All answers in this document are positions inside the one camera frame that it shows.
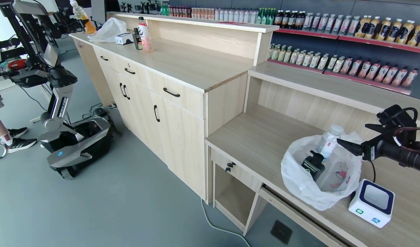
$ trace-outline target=white plastic bag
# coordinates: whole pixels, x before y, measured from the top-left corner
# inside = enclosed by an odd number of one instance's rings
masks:
[[[281,175],[292,194],[323,211],[358,188],[362,157],[354,156],[337,145],[329,159],[323,163],[325,171],[315,182],[301,163],[307,156],[312,156],[310,150],[315,150],[320,139],[321,136],[308,136],[293,142],[281,161]],[[349,136],[342,135],[341,139],[362,142],[362,138],[354,132]]]
[[[96,34],[88,36],[88,39],[94,42],[112,43],[116,41],[116,36],[122,33],[126,33],[126,22],[111,17]]]

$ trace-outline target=sneaker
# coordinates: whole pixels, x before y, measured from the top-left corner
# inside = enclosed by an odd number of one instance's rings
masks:
[[[12,136],[12,138],[18,138],[20,136],[22,136],[23,134],[27,133],[28,128],[24,127],[24,128],[20,128],[20,129],[8,129],[10,136]]]
[[[14,153],[19,150],[26,150],[27,148],[33,146],[35,143],[36,139],[13,138],[12,145],[6,146],[7,153]]]

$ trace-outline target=gray floor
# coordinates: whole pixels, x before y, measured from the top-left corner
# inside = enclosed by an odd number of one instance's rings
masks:
[[[70,38],[59,44],[62,51],[74,48]],[[62,58],[79,79],[69,106],[75,121],[100,100],[77,51]],[[47,106],[38,86],[27,92]],[[27,138],[44,132],[39,122],[29,122],[42,109],[20,88],[3,98],[0,117],[8,128],[28,126]],[[246,246],[212,229],[199,197],[124,127],[116,110],[109,112],[124,136],[72,181],[48,167],[48,152],[38,144],[0,161],[0,247]],[[215,225],[240,233],[217,209],[205,208]],[[293,229],[289,246],[323,246],[271,205],[246,237],[251,246],[284,246],[269,234],[275,220]]]

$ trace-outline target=checkout counter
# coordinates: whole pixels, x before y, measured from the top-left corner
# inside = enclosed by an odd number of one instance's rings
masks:
[[[130,30],[139,16],[153,53],[70,36],[102,103],[114,100],[127,128],[244,235],[270,203],[329,246],[420,246],[420,172],[374,161],[376,183],[396,195],[384,228],[349,212],[349,198],[315,210],[288,192],[280,172],[294,140],[333,124],[371,139],[364,124],[376,124],[376,113],[393,104],[420,111],[420,100],[266,62],[276,26],[108,13]],[[228,163],[236,164],[230,173]],[[361,179],[372,177],[363,164]]]

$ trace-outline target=sock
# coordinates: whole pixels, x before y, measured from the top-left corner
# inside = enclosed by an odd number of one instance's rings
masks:
[[[1,141],[4,142],[7,146],[12,145],[13,139],[12,136],[10,136],[9,133],[5,134],[4,136],[0,136]]]

